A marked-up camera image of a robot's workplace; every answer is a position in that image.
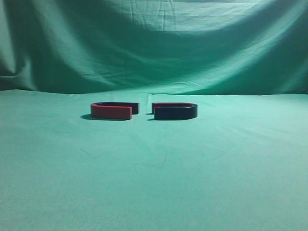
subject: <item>magnet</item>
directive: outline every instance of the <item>magnet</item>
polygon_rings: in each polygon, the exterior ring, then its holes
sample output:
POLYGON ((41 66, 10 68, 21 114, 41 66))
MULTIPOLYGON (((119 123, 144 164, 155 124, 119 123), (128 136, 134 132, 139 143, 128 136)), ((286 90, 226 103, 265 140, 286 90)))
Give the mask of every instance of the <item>magnet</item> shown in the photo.
POLYGON ((194 103, 152 103, 154 119, 193 119, 198 116, 194 103))
POLYGON ((91 116, 101 119, 131 119, 139 114, 139 103, 101 102, 91 104, 91 116))

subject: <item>green backdrop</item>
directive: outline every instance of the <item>green backdrop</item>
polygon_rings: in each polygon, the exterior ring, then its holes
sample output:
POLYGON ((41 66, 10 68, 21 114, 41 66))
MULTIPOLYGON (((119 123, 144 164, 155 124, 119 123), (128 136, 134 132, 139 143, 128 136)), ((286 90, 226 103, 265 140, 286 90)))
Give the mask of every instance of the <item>green backdrop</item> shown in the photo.
POLYGON ((307 93, 307 0, 0 0, 0 90, 307 93))

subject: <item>green cloth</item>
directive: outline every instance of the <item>green cloth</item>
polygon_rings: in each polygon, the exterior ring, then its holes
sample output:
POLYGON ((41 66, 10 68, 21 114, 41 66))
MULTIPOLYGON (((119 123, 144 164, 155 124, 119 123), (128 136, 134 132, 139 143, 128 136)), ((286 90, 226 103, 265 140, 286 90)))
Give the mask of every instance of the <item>green cloth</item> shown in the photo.
POLYGON ((1 231, 307 231, 308 95, 0 91, 1 231), (140 102, 132 120, 90 104, 140 102), (152 102, 199 116, 152 120, 152 102))
POLYGON ((307 93, 307 0, 2 0, 0 90, 307 93))

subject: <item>table surface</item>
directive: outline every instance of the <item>table surface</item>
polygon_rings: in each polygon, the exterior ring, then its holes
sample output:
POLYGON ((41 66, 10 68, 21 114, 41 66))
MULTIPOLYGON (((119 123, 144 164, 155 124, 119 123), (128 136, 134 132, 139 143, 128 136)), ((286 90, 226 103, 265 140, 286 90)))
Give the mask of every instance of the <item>table surface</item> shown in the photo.
POLYGON ((0 91, 1 231, 307 231, 308 95, 0 91), (140 103, 132 120, 90 104, 140 103), (153 120, 151 103, 198 104, 153 120))

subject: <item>dark blue horseshoe magnet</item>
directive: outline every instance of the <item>dark blue horseshoe magnet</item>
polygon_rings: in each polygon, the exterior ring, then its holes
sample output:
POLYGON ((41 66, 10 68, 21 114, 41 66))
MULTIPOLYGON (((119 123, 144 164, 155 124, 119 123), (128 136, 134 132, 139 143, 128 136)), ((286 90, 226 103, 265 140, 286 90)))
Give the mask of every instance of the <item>dark blue horseshoe magnet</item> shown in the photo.
POLYGON ((194 103, 152 103, 154 119, 193 119, 198 116, 194 103))

